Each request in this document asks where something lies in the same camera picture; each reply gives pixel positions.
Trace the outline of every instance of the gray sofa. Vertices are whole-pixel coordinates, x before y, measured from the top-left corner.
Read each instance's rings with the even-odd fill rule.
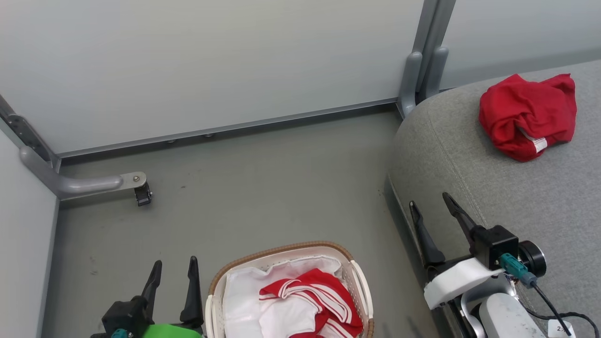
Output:
[[[503,225],[536,243],[547,274],[538,283],[559,312],[580,312],[601,324],[601,61],[526,73],[541,81],[571,73],[578,114],[572,142],[517,162],[492,145],[478,122],[480,96],[504,78],[445,91],[420,103],[394,140],[389,181],[405,215],[414,200],[447,259],[468,254],[468,244],[441,194],[449,192],[479,224]],[[533,290],[525,304],[551,311]],[[591,326],[568,319],[579,338]],[[546,323],[539,321],[546,332]]]

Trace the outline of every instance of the sofa seam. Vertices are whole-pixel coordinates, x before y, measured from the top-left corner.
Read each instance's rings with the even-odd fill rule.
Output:
[[[432,117],[430,116],[430,108],[429,107],[426,109],[426,115],[428,117],[428,125],[430,126],[430,130],[432,130],[432,134],[436,138],[436,142],[438,143],[438,146],[444,153],[445,159],[450,164],[451,171],[453,172],[453,176],[455,176],[455,178],[459,181],[460,186],[462,187],[462,194],[468,199],[468,203],[470,204],[470,206],[472,206],[475,209],[476,213],[482,220],[483,225],[488,226],[488,222],[486,221],[486,218],[482,214],[480,207],[478,207],[478,203],[475,201],[474,195],[469,190],[468,185],[465,182],[465,180],[461,177],[461,175],[459,173],[459,169],[457,169],[457,166],[451,159],[451,156],[449,155],[448,151],[443,146],[441,139],[438,137],[438,133],[436,132],[436,129],[434,129],[434,125],[432,124]]]

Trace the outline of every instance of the white cloth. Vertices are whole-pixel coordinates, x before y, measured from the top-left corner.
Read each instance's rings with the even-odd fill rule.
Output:
[[[302,297],[290,295],[261,302],[261,331],[263,338],[288,338],[293,334],[315,332],[315,304]]]
[[[259,323],[261,317],[259,290],[265,286],[284,278],[296,278],[312,269],[319,269],[339,277],[340,268],[341,263],[335,258],[315,256],[282,262],[271,266],[267,271],[250,267],[232,272],[227,277],[223,297],[226,337],[264,338]],[[299,324],[299,330],[304,325],[303,323]]]

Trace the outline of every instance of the metal frame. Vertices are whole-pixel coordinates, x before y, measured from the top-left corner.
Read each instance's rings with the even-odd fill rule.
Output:
[[[424,63],[419,71],[418,99],[425,100],[439,93],[442,72],[449,48],[442,46],[456,0],[439,0],[424,46]]]
[[[397,108],[403,118],[419,101],[438,94],[449,52],[441,44],[454,6],[455,0],[424,0],[413,51],[405,60],[398,94]]]
[[[424,64],[424,48],[430,33],[430,26],[434,18],[439,0],[424,0],[421,9],[413,50],[405,60],[401,88],[398,92],[397,108],[405,118],[415,108],[415,93],[418,88],[419,75]]]
[[[179,134],[171,134],[171,135],[165,135],[165,136],[159,136],[159,137],[145,138],[142,140],[111,144],[108,146],[100,146],[100,147],[92,147],[92,148],[87,148],[87,149],[82,149],[82,150],[74,150],[72,152],[64,152],[64,153],[59,153],[57,155],[59,158],[65,159],[65,158],[73,158],[73,157],[77,157],[77,156],[89,155],[89,154],[94,154],[94,153],[108,152],[111,150],[117,150],[117,149],[129,148],[129,147],[145,146],[147,144],[170,142],[170,141],[181,140],[181,139],[190,138],[190,137],[197,137],[197,136],[210,137],[213,134],[221,133],[221,132],[235,131],[235,130],[239,130],[239,129],[253,128],[253,127],[259,127],[259,126],[265,126],[267,124],[275,124],[275,123],[281,123],[281,122],[287,122],[287,121],[302,120],[304,118],[336,114],[336,113],[345,112],[345,111],[354,111],[357,109],[364,109],[364,108],[369,108],[369,107],[373,107],[373,106],[385,105],[388,103],[395,103],[396,101],[397,101],[397,98],[392,97],[390,99],[358,103],[356,105],[322,109],[322,110],[318,110],[318,111],[304,112],[304,113],[300,113],[300,114],[288,115],[288,116],[283,116],[283,117],[274,117],[274,118],[267,118],[265,120],[247,122],[247,123],[232,124],[232,125],[224,126],[224,127],[208,128],[208,129],[202,129],[202,130],[192,131],[192,132],[183,132],[183,133],[179,133]]]
[[[0,128],[19,148],[21,162],[35,174],[60,201],[133,189],[138,205],[149,204],[152,192],[146,174],[138,171],[121,175],[73,179],[61,176],[58,171],[62,159],[54,154],[30,123],[16,114],[0,96],[0,118],[5,122]]]
[[[48,285],[49,285],[49,281],[50,281],[50,269],[52,267],[52,254],[54,253],[54,237],[56,235],[56,224],[58,222],[58,211],[60,209],[60,204],[61,201],[56,198],[55,200],[55,204],[54,204],[54,214],[52,216],[52,230],[50,231],[51,235],[50,235],[50,243],[52,243],[49,248],[48,248],[48,258],[47,258],[47,262],[46,262],[46,272],[44,273],[44,289],[42,290],[42,301],[41,301],[41,306],[40,306],[40,313],[38,314],[39,317],[39,325],[37,328],[37,334],[35,335],[36,337],[41,337],[41,331],[42,331],[42,327],[43,327],[43,322],[44,322],[44,314],[46,313],[46,301],[48,299]]]

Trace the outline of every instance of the red cloth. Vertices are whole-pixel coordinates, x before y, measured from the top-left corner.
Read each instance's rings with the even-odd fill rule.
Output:
[[[572,140],[575,90],[570,74],[542,82],[512,75],[480,98],[480,124],[500,151],[518,161],[530,161],[542,155],[545,148]],[[540,140],[530,140],[523,133]]]
[[[363,322],[349,291],[333,275],[313,269],[296,279],[278,280],[259,291],[260,300],[305,298],[318,307],[315,332],[297,333],[290,338],[354,338],[363,332]]]

